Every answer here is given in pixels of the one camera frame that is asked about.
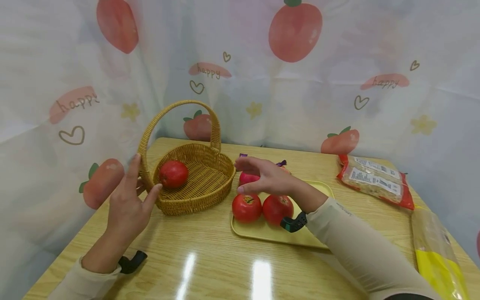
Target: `wicker basket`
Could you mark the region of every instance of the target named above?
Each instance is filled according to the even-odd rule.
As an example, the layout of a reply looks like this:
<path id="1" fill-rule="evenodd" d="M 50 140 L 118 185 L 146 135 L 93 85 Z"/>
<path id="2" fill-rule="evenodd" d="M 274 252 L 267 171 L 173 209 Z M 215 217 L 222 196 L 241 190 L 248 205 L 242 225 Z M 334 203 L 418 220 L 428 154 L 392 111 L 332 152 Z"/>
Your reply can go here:
<path id="1" fill-rule="evenodd" d="M 158 121 L 172 108 L 183 104 L 195 103 L 203 106 L 210 113 L 212 133 L 210 146 L 191 143 L 177 147 L 162 157 L 155 166 L 153 176 L 148 170 L 147 144 Z M 158 171 L 169 160 L 183 162 L 189 171 L 187 182 L 178 189 L 163 189 L 156 205 L 165 215 L 178 216 L 203 211 L 221 202 L 230 193 L 235 168 L 232 160 L 222 154 L 220 142 L 220 123 L 216 114 L 206 104 L 195 100 L 183 100 L 164 108 L 150 122 L 140 141 L 138 153 L 142 156 L 140 176 L 147 191 L 159 183 Z"/>

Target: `basket handle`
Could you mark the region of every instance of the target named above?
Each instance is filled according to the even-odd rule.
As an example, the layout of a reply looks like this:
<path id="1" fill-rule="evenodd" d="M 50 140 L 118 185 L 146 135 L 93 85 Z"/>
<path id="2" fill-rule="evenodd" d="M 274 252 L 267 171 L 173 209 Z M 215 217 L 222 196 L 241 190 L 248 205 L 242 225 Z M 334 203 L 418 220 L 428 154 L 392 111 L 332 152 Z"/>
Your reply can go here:
<path id="1" fill-rule="evenodd" d="M 182 101 L 178 101 L 170 104 L 153 118 L 153 120 L 147 126 L 144 132 L 144 135 L 140 141 L 140 145 L 138 146 L 138 153 L 140 153 L 140 156 L 142 157 L 142 162 L 140 164 L 140 176 L 144 179 L 144 182 L 146 184 L 146 189 L 148 191 L 150 191 L 154 186 L 154 182 L 150 174 L 150 171 L 148 170 L 148 164 L 147 164 L 147 146 L 148 146 L 148 140 L 150 140 L 150 135 L 152 134 L 152 131 L 157 125 L 158 121 L 160 121 L 160 119 L 163 116 L 165 116 L 166 113 L 168 113 L 169 111 L 171 111 L 173 108 L 177 106 L 190 104 L 190 103 L 203 106 L 210 114 L 210 120 L 212 122 L 212 132 L 210 134 L 210 147 L 217 150 L 218 152 L 221 151 L 220 122 L 218 121 L 218 118 L 214 113 L 214 111 L 207 104 L 197 100 L 182 100 Z"/>

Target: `purple onion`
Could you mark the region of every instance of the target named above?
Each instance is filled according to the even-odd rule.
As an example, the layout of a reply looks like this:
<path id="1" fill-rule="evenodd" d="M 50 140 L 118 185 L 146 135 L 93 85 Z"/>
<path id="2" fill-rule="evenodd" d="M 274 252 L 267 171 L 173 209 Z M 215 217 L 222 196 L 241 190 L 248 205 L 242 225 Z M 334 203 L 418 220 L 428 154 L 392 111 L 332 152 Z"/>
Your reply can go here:
<path id="1" fill-rule="evenodd" d="M 282 162 L 279 162 L 277 164 L 277 166 L 281 167 L 281 166 L 285 166 L 287 164 L 287 161 L 286 160 L 282 160 Z"/>

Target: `red packaging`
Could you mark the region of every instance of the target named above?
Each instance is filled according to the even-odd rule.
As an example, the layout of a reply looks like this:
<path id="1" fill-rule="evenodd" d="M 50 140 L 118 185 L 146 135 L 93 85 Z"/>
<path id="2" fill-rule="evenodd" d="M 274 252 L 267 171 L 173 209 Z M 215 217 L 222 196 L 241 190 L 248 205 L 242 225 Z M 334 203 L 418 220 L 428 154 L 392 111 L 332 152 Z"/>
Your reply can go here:
<path id="1" fill-rule="evenodd" d="M 362 158 L 356 158 L 353 156 L 352 158 L 358 159 L 358 161 L 361 162 L 366 161 L 372 163 L 374 167 L 381 166 Z M 382 168 L 380 169 L 381 171 L 377 171 L 373 168 L 365 167 L 362 163 L 349 161 L 347 155 L 341 155 L 339 156 L 339 159 L 340 163 L 343 164 L 343 168 L 337 175 L 337 178 L 345 185 L 392 204 L 410 210 L 415 209 L 404 173 L 389 168 L 386 168 L 387 172 Z M 391 171 L 395 172 L 395 177 L 393 177 L 393 175 L 387 175 Z"/>

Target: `wooden table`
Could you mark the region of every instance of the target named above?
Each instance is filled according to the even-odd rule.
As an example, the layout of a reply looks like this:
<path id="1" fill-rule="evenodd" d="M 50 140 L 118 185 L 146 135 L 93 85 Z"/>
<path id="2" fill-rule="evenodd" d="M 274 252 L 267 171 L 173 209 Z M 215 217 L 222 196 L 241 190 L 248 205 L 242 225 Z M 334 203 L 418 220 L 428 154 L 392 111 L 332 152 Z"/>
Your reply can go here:
<path id="1" fill-rule="evenodd" d="M 148 150 L 152 167 L 168 150 L 190 143 L 160 138 Z M 286 159 L 288 169 L 304 180 L 328 184 L 348 210 L 367 221 L 395 244 L 414 264 L 409 215 L 368 195 L 342 186 L 336 156 L 300 151 L 223 144 L 222 152 L 235 160 L 239 153 L 274 162 Z M 387 166 L 384 160 L 376 160 Z M 230 229 L 231 201 L 236 195 L 238 174 L 232 191 L 221 204 L 188 216 L 163 216 L 154 209 L 147 229 L 126 255 L 136 250 L 148 259 L 136 273 L 122 276 L 107 299 L 365 299 L 353 284 L 336 272 L 332 254 L 286 244 L 244 239 Z M 424 206 L 412 191 L 417 206 Z M 105 230 L 108 202 L 98 209 L 25 299 L 45 299 Z M 480 271 L 453 241 L 454 251 L 467 281 L 471 299 L 480 299 Z"/>

